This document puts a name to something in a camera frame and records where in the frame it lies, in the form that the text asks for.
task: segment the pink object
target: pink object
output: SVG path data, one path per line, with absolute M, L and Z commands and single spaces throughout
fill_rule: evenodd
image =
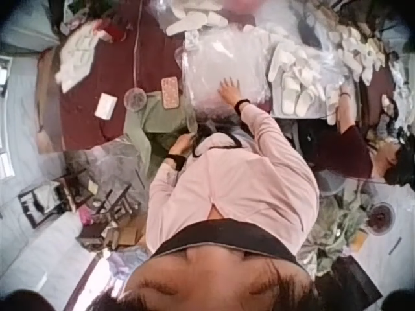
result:
M 252 14 L 265 0 L 225 0 L 225 9 L 236 14 Z
M 174 109 L 180 105 L 179 87 L 175 76 L 161 79 L 164 109 Z
M 224 218 L 256 224 L 297 254 L 317 219 L 317 182 L 270 115 L 249 105 L 241 117 L 255 141 L 239 136 L 243 148 L 211 149 L 233 145 L 216 133 L 196 149 L 202 156 L 188 158 L 179 179 L 168 164 L 160 166 L 150 186 L 151 252 L 184 227 L 207 220 L 215 206 Z
M 92 217 L 91 217 L 91 210 L 88 206 L 83 205 L 78 209 L 78 214 L 80 221 L 82 222 L 82 225 L 91 225 L 93 223 Z

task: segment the cable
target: cable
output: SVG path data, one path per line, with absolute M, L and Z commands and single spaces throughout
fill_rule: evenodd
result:
M 134 66 L 133 66 L 133 79 L 134 79 L 134 88 L 137 87 L 137 45 L 138 45 L 138 39 L 139 39 L 139 34 L 140 34 L 140 23 L 141 23 L 141 15 L 143 12 L 143 1 L 144 0 L 140 0 L 140 7 L 139 7 L 139 11 L 138 11 L 138 21 L 137 21 L 137 34 L 136 34 L 136 43 L 134 44 Z

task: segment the shoe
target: shoe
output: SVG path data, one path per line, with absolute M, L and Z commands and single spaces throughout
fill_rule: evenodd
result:
M 286 115 L 293 115 L 296 108 L 297 96 L 301 91 L 300 82 L 289 73 L 284 73 L 282 87 L 282 111 Z
M 166 35 L 173 36 L 181 32 L 197 30 L 208 23 L 206 14 L 190 11 L 187 16 L 166 28 Z

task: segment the pink phone case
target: pink phone case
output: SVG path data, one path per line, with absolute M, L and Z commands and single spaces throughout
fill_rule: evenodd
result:
M 175 76 L 161 79 L 161 93 L 164 109 L 174 109 L 179 106 L 179 88 Z

